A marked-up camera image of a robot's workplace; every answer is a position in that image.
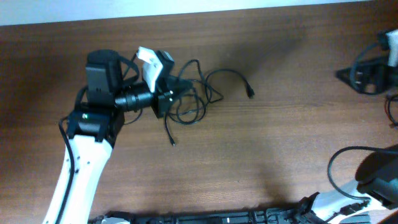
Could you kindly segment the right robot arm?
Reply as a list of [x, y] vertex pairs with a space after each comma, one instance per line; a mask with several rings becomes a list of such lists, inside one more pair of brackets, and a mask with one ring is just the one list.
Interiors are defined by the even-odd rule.
[[[338, 70], [336, 77], [364, 95], [377, 95], [397, 84], [397, 61], [377, 57], [355, 62]], [[338, 186], [331, 168], [335, 159], [348, 151], [368, 151], [354, 180]], [[341, 223], [344, 219], [371, 210], [397, 208], [397, 146], [378, 148], [348, 146], [334, 153], [328, 162], [327, 176], [333, 190], [312, 195], [301, 213], [307, 223]]]

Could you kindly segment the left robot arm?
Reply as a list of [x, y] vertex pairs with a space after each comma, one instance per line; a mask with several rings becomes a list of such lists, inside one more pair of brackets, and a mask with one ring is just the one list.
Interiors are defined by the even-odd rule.
[[139, 47], [135, 56], [144, 62], [142, 68], [114, 50], [88, 54], [87, 84], [73, 111], [58, 123], [65, 157], [44, 223], [87, 223], [125, 113], [151, 107], [163, 118], [193, 88], [192, 82], [170, 74], [174, 60], [167, 52]]

